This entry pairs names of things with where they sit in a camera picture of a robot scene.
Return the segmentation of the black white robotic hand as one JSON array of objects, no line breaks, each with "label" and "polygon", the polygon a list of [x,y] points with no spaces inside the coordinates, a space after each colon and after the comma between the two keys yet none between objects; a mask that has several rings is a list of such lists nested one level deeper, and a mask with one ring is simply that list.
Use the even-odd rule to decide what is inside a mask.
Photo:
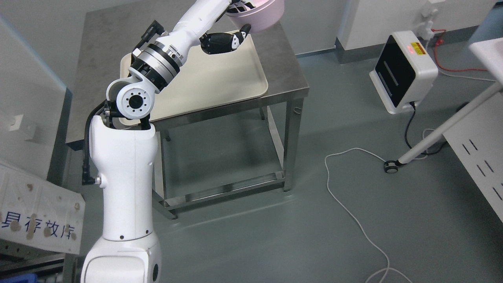
[{"label": "black white robotic hand", "polygon": [[254,29],[257,28],[258,21],[251,20],[252,12],[258,12],[259,8],[266,5],[266,0],[233,0],[226,8],[225,13],[235,18],[239,16],[244,19],[244,23],[237,32],[233,33],[205,33],[200,40],[200,46],[206,54],[222,54],[237,50]]}]

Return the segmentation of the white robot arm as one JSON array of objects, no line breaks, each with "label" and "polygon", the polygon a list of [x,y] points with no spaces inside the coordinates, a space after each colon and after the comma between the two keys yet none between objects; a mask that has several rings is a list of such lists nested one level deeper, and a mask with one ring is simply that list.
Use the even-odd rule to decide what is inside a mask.
[{"label": "white robot arm", "polygon": [[86,256],[82,283],[154,283],[162,253],[152,220],[156,129],[149,123],[156,94],[181,71],[191,47],[216,23],[234,0],[198,0],[166,33],[155,24],[131,54],[130,76],[113,81],[106,102],[140,130],[106,126],[99,115],[87,124],[88,147],[103,189],[103,233]]}]

